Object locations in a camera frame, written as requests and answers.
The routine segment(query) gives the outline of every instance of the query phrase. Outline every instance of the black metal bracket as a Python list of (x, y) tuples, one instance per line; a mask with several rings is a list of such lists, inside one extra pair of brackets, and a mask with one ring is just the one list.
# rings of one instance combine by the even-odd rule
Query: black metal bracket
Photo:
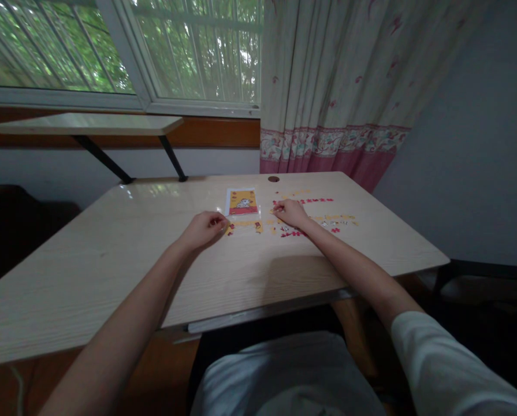
[(103, 163), (105, 167), (110, 169), (117, 177), (119, 177), (124, 184), (133, 182), (134, 178), (125, 173), (124, 170), (116, 164), (116, 162), (110, 159), (110, 157), (87, 136), (74, 135), (72, 137), (76, 142), (88, 150), (90, 154)]
[(173, 148), (170, 144), (170, 141), (168, 140), (166, 135), (158, 136), (158, 138), (164, 146), (164, 150), (168, 154), (170, 162), (172, 162), (172, 165), (175, 168), (177, 175), (179, 176), (179, 182), (185, 182), (188, 179), (188, 176), (185, 176), (185, 173), (183, 173), (183, 169), (181, 168), (181, 165), (179, 164), (179, 161), (176, 158), (176, 154), (173, 152)]

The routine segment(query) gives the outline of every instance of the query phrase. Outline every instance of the white shirt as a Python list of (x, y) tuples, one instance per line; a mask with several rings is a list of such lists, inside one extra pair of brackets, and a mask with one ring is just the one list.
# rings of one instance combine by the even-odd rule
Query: white shirt
[[(517, 415), (517, 390), (436, 320), (405, 312), (391, 326), (419, 416)], [(385, 415), (343, 339), (311, 332), (227, 355), (205, 372), (191, 415)]]

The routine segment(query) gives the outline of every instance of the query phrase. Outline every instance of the cartoon illustration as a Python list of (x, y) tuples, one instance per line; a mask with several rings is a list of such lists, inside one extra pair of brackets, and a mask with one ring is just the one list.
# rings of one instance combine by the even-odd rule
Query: cartoon illustration
[(227, 215), (257, 214), (256, 195), (254, 188), (228, 189), (226, 200)]
[(252, 201), (247, 198), (242, 199), (241, 202), (239, 202), (235, 208), (247, 208), (250, 206), (251, 202)]

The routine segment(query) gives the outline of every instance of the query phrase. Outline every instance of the person's right hand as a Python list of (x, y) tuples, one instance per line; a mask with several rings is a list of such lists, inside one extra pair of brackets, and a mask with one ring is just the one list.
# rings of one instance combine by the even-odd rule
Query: person's right hand
[(297, 228), (302, 228), (309, 220), (301, 203), (292, 199), (279, 201), (276, 206), (274, 206), (273, 213), (281, 221)]
[(219, 212), (204, 211), (194, 216), (177, 242), (189, 250), (195, 250), (217, 237), (228, 222), (228, 219)]

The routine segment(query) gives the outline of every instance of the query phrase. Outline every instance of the cable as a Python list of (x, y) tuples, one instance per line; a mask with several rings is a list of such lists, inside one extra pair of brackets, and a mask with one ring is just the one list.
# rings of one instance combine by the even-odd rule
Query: cable
[(23, 416), (23, 378), (20, 372), (13, 366), (8, 366), (17, 380), (17, 416)]

